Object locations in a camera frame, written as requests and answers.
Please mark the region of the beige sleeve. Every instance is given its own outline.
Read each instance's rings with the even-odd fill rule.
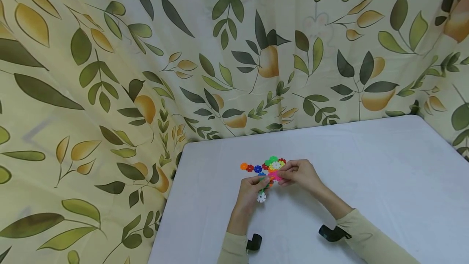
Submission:
[[[357,209],[337,220],[337,226],[352,236],[345,241],[368,264],[419,264]]]
[[[248,264],[247,244],[247,236],[226,233],[217,264]]]

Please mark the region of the right hand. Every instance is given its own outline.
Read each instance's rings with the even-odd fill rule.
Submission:
[[[282,187],[297,183],[316,195],[327,187],[322,183],[314,166],[307,159],[290,160],[277,172],[282,178],[278,182]]]

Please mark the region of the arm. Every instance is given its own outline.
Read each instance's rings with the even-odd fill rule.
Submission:
[[[256,206],[257,193],[269,183],[256,176],[241,181],[238,199],[231,212],[217,264],[248,264],[246,245],[248,225]]]
[[[368,264],[419,264],[407,251],[386,236],[356,209],[326,187],[308,160],[290,160],[278,172],[278,184],[297,183],[308,190],[336,219],[337,226],[352,237],[348,245]]]

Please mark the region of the leaf-patterned curtain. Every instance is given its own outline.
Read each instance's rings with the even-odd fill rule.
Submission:
[[[469,159],[469,0],[0,0],[0,263],[148,260],[188,141],[417,114]]]

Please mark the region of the table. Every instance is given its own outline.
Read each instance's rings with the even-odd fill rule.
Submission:
[[[469,263],[469,164],[418,116],[318,126],[190,143],[149,264],[215,264],[240,180],[240,164],[275,155],[309,159],[337,195],[421,263]],[[248,237],[263,237],[250,264],[364,263],[318,230],[332,216],[297,186],[270,190]]]

